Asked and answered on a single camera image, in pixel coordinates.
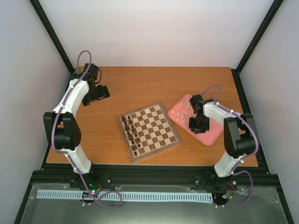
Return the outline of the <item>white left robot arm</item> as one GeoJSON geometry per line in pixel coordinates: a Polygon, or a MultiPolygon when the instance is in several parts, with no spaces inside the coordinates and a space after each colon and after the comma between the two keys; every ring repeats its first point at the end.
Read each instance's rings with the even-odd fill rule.
{"type": "Polygon", "coordinates": [[[77,174],[81,173],[81,183],[87,188],[96,185],[97,176],[90,172],[92,162],[85,155],[81,142],[81,130],[76,121],[80,105],[110,97],[107,86],[97,81],[101,75],[99,67],[85,64],[83,72],[73,72],[66,93],[51,112],[45,112],[43,123],[48,143],[57,154],[63,154],[77,174]]]}

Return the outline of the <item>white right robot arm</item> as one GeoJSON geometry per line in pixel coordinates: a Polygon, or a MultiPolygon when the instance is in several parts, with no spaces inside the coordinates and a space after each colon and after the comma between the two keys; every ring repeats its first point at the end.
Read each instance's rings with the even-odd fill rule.
{"type": "Polygon", "coordinates": [[[218,177],[236,175],[235,169],[244,159],[255,155],[260,148],[253,116],[240,114],[222,106],[215,99],[204,100],[201,95],[190,99],[194,117],[189,118],[189,129],[195,134],[210,130],[210,119],[223,126],[225,153],[214,165],[218,177]]]}

